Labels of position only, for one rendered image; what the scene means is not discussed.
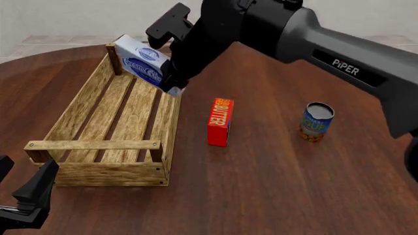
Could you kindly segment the wooden slat tray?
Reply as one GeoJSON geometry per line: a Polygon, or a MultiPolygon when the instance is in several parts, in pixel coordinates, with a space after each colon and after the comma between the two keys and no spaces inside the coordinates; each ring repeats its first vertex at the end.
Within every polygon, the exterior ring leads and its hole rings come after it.
{"type": "Polygon", "coordinates": [[[57,161],[59,186],[167,185],[180,97],[122,70],[114,44],[43,140],[35,166],[57,161]]]}

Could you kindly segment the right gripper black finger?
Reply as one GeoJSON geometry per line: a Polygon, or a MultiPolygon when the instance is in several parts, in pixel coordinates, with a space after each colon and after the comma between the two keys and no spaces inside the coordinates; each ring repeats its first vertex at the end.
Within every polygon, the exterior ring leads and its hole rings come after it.
{"type": "Polygon", "coordinates": [[[182,94],[188,85],[188,80],[178,72],[171,60],[166,60],[161,66],[163,78],[161,90],[168,94],[182,94]]]}

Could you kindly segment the red butter box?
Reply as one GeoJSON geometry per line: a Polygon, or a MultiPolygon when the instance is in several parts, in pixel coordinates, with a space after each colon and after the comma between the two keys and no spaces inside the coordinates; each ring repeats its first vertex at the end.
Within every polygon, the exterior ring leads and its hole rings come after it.
{"type": "Polygon", "coordinates": [[[214,99],[207,124],[208,144],[221,147],[227,146],[233,108],[234,101],[232,99],[214,99]]]}

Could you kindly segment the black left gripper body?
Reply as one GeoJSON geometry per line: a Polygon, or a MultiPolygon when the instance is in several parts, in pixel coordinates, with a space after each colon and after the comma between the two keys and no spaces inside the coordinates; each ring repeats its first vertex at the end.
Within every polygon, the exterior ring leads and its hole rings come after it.
{"type": "Polygon", "coordinates": [[[23,228],[40,229],[50,212],[45,204],[32,210],[20,210],[17,207],[0,206],[0,230],[23,228]]]}

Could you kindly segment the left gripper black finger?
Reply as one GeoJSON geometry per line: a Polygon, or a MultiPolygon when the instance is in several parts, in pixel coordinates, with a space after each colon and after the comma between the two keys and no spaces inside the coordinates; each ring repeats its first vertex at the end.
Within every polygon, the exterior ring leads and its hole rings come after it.
{"type": "Polygon", "coordinates": [[[0,156],[0,183],[14,166],[14,161],[7,155],[0,156]]]}
{"type": "Polygon", "coordinates": [[[21,188],[12,193],[18,209],[49,209],[52,187],[59,165],[49,158],[38,172],[21,188]]]}

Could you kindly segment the blue white cream cheese box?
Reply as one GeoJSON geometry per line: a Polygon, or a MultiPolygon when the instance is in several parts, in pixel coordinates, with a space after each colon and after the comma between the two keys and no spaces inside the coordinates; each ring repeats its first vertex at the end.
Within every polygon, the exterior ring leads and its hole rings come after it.
{"type": "Polygon", "coordinates": [[[183,93],[183,88],[163,87],[164,79],[167,78],[167,72],[171,66],[169,56],[129,35],[122,35],[114,41],[114,44],[120,53],[121,65],[127,72],[142,78],[145,82],[170,95],[183,93]]]}

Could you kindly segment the blue soup can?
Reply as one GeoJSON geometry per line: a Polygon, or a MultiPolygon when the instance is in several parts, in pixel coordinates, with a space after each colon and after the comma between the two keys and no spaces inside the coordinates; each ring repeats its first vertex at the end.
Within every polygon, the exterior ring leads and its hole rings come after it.
{"type": "Polygon", "coordinates": [[[298,126],[299,134],[307,141],[319,142],[325,136],[334,115],[334,110],[325,103],[309,103],[298,126]]]}

